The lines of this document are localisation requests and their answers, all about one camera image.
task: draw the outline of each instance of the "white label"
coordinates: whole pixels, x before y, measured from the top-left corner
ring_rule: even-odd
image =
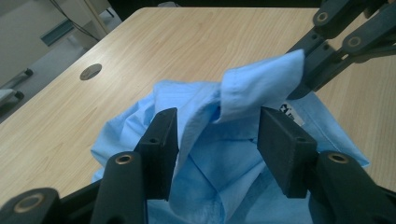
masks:
[[[294,122],[296,122],[299,126],[303,126],[304,125],[304,121],[301,119],[301,117],[297,114],[297,111],[288,103],[284,103],[280,108],[279,108],[280,112],[283,112],[284,114],[286,114],[289,118],[291,118],[292,120],[294,120]]]

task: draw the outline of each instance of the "fabric fold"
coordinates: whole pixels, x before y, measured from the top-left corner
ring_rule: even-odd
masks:
[[[303,75],[304,53],[296,50],[225,72],[218,82],[164,80],[153,92],[110,120],[92,147],[102,164],[133,150],[155,114],[177,108],[179,154],[169,203],[148,203],[153,223],[310,223],[307,199],[288,202],[257,150],[260,108],[279,109],[318,141],[318,152],[360,153],[314,93],[287,101]],[[101,178],[98,171],[92,180]],[[259,212],[263,206],[270,212]]]

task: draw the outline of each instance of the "wood grain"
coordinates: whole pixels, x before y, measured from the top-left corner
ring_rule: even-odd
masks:
[[[144,8],[0,125],[0,204],[28,189],[65,196],[100,166],[90,148],[107,120],[162,79],[221,80],[231,67],[286,52],[313,9]],[[102,71],[81,81],[88,66]],[[377,184],[396,190],[395,57],[353,65],[318,95],[372,161]]]

